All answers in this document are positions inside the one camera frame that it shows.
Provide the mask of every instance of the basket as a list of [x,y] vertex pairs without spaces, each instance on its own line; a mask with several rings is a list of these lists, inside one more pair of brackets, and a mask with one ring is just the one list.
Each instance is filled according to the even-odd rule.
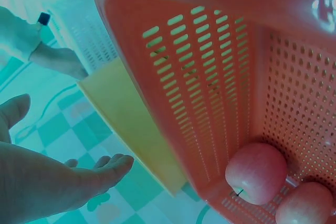
[[[305,21],[313,20],[312,27],[300,26],[296,10],[264,6],[270,15],[258,17],[249,9],[267,0],[228,0],[230,12],[218,7],[225,1],[96,0],[96,5],[198,194],[234,224],[271,224],[284,196],[301,182],[318,181],[336,199],[333,35],[317,29],[311,16]],[[292,2],[281,1],[290,9]],[[311,7],[313,0],[307,1]],[[248,18],[236,15],[244,5]],[[275,23],[271,14],[293,19]],[[283,189],[264,206],[236,197],[224,178],[229,159],[252,141],[275,146],[289,167]]]
[[59,0],[49,12],[56,40],[76,52],[89,74],[118,56],[94,0]]

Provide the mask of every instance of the floor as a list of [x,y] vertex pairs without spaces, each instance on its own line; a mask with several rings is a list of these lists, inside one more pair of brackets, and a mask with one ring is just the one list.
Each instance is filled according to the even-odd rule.
[[[113,135],[70,77],[20,65],[0,86],[0,102],[31,95],[27,117],[11,130],[13,142],[61,162],[77,158],[91,168],[102,155],[130,153]],[[135,162],[129,175],[84,207],[36,224],[228,224],[186,185],[172,198]]]

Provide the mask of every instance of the human hand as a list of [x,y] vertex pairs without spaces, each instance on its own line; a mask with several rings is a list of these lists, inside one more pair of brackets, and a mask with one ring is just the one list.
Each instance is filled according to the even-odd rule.
[[0,105],[0,220],[17,224],[75,210],[92,197],[115,186],[134,159],[104,156],[92,170],[62,164],[42,154],[11,144],[8,130],[24,118],[30,97],[21,95]]
[[69,48],[51,48],[41,43],[31,54],[30,61],[77,80],[88,76],[76,53]]

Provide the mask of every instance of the red apple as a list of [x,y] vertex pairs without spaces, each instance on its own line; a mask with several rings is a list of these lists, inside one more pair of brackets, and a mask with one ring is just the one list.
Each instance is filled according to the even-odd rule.
[[248,144],[229,161],[225,178],[233,190],[245,201],[263,205],[271,201],[284,186],[287,164],[273,146]]
[[325,224],[332,210],[331,192],[319,183],[299,185],[280,204],[277,224]]

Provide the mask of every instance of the finger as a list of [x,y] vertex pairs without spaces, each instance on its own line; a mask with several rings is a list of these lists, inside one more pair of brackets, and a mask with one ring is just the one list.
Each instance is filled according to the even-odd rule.
[[69,166],[70,168],[75,168],[78,165],[78,161],[76,159],[69,159],[68,161],[65,162],[66,166]]
[[123,154],[115,154],[115,156],[113,156],[113,158],[111,159],[111,162],[116,162],[120,158],[122,158],[123,156],[125,156],[125,155],[123,155]]
[[112,159],[103,168],[97,170],[101,188],[108,189],[115,186],[132,168],[134,158],[125,155],[116,162]]
[[94,165],[94,169],[97,169],[97,168],[101,168],[103,167],[104,165],[106,165],[109,161],[111,160],[111,157],[109,156],[103,156],[101,157],[97,162],[96,164]]
[[27,115],[29,108],[30,96],[19,95],[0,105],[0,118],[10,129]]

